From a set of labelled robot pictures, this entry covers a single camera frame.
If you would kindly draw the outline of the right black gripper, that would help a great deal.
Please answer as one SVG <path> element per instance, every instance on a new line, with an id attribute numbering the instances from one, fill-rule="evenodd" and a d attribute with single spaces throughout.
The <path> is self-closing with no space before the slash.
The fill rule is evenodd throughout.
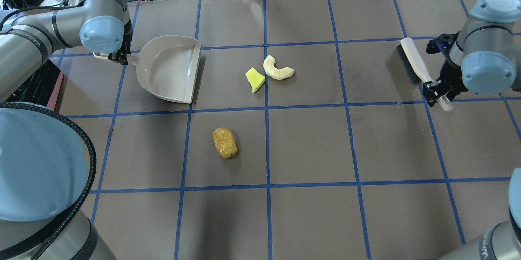
<path id="1" fill-rule="evenodd" d="M 428 102 L 437 102 L 445 96 L 452 102 L 458 95 L 468 92 L 463 84 L 462 69 L 450 57 L 450 51 L 456 44 L 459 32 L 456 34 L 441 34 L 426 45 L 426 53 L 443 54 L 445 61 L 440 69 L 440 76 L 435 81 L 426 81 L 422 86 L 422 94 Z"/>

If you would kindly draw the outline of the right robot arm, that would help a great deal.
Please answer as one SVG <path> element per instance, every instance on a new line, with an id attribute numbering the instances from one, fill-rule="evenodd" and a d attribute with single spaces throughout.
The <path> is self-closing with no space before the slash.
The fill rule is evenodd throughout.
<path id="1" fill-rule="evenodd" d="M 430 106 L 441 97 L 451 102 L 467 91 L 520 91 L 520 46 L 513 42 L 520 9 L 520 0 L 477 0 L 459 32 L 429 41 L 426 53 L 441 53 L 445 58 L 439 78 L 423 84 Z"/>

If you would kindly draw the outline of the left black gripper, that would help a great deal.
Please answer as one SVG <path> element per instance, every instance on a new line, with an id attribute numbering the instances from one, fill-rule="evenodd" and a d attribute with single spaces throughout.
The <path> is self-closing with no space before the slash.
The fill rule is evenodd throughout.
<path id="1" fill-rule="evenodd" d="M 117 52 L 111 53 L 108 56 L 108 60 L 112 62 L 117 62 L 121 65 L 128 65 L 128 55 L 131 54 L 131 42 L 132 42 L 132 36 L 133 36 L 133 29 L 132 29 L 132 22 L 129 20 L 124 25 L 124 32 L 123 32 L 123 41 L 122 45 L 117 50 Z"/>

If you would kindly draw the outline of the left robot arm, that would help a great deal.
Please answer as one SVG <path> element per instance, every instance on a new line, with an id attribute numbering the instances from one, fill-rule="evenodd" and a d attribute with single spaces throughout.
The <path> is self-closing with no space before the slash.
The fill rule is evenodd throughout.
<path id="1" fill-rule="evenodd" d="M 79 0 L 74 7 L 18 17 L 1 31 L 1 101 L 57 50 L 83 46 L 126 65 L 131 39 L 127 0 Z"/>

